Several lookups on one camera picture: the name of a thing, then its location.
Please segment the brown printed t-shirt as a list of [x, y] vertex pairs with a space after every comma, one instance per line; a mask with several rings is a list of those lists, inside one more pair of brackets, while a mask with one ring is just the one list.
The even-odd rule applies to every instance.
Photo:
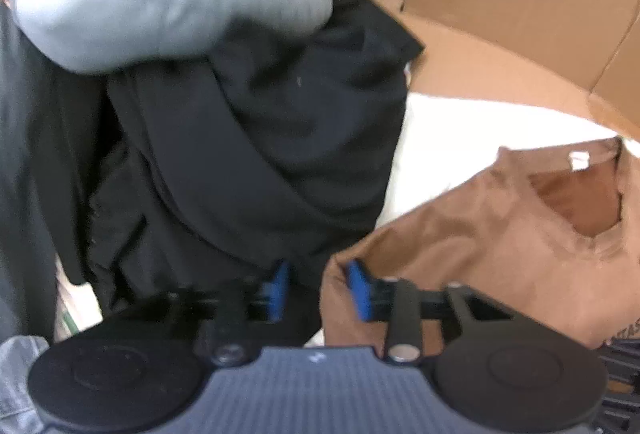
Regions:
[[459, 282], [589, 347], [639, 334], [639, 160], [617, 138], [501, 149], [494, 164], [333, 255], [320, 311], [326, 344], [381, 347], [346, 281], [422, 290]]

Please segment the black garment pile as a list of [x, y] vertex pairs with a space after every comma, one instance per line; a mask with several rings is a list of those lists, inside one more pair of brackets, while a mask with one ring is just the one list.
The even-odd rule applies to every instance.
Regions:
[[317, 301], [374, 227], [422, 44], [370, 0], [303, 42], [239, 22], [206, 56], [58, 71], [40, 191], [66, 275], [104, 313], [291, 265]]

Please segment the cream bear print bedsheet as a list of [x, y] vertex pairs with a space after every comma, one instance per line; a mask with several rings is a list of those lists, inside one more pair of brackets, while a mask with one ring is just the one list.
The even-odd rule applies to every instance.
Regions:
[[501, 149], [546, 149], [610, 138], [620, 139], [630, 151], [613, 131], [544, 108], [412, 94], [376, 229], [461, 186], [494, 164]]

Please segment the dark grey pillow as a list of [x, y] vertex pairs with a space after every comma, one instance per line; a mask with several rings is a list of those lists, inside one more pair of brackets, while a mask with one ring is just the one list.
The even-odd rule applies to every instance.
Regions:
[[1, 339], [52, 341], [56, 250], [40, 198], [56, 120], [51, 62], [1, 6]]

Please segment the grey blue denim garment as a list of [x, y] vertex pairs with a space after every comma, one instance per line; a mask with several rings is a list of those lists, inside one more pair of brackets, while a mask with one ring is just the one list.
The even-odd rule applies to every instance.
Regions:
[[41, 433], [43, 425], [27, 391], [29, 369], [47, 349], [40, 336], [14, 336], [0, 347], [0, 428], [3, 434]]

